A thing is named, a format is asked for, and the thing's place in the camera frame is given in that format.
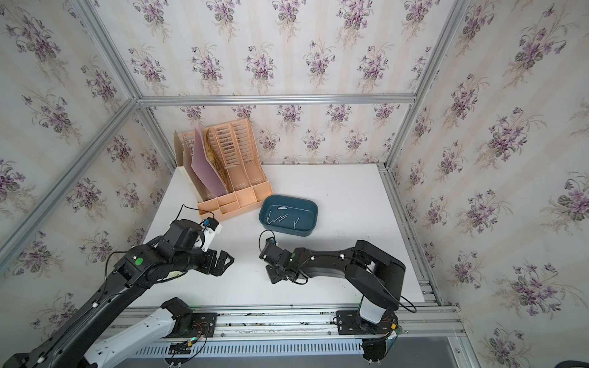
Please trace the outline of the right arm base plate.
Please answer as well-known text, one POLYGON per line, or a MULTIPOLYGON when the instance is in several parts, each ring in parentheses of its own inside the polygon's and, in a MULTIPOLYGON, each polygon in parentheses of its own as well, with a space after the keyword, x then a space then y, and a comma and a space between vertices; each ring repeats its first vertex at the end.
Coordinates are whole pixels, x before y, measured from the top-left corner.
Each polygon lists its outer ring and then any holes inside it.
POLYGON ((361 334, 380 336, 400 328, 398 318, 394 313, 385 315, 376 324, 361 318, 359 311, 342 310, 336 312, 332 322, 336 325, 337 333, 345 336, 361 334))

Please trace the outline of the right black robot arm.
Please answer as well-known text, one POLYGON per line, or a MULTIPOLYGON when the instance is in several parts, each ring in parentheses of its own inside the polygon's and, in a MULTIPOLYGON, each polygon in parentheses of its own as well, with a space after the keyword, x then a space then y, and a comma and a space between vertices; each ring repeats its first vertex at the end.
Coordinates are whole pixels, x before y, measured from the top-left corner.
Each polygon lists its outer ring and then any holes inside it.
POLYGON ((361 294, 361 322, 377 325, 400 308, 417 313, 415 305, 403 297, 406 265, 377 246, 358 240, 355 246, 340 251, 315 251, 280 248, 275 238, 259 248, 271 283, 291 282, 306 285, 313 278, 341 278, 361 294))

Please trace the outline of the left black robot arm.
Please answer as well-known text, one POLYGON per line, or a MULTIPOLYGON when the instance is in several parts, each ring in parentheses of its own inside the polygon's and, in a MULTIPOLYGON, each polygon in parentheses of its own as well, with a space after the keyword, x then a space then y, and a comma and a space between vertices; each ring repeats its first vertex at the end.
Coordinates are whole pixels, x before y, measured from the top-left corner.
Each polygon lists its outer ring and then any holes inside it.
POLYGON ((136 299, 154 285, 170 282, 171 272, 190 270, 221 276, 233 264, 226 251, 210 249, 222 226, 208 217, 171 222, 162 236, 127 251, 103 285, 61 328, 37 348, 13 354, 6 367, 112 367, 159 337, 191 330, 193 312, 175 297, 153 317, 109 340, 101 334, 136 299))

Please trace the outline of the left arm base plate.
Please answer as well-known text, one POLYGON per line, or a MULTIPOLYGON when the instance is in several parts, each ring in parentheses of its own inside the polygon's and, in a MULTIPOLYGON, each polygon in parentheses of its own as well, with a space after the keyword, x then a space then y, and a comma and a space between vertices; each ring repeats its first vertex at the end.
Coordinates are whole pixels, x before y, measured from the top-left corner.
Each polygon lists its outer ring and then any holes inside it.
POLYGON ((180 317, 166 338, 213 337, 217 317, 216 313, 193 313, 180 317))

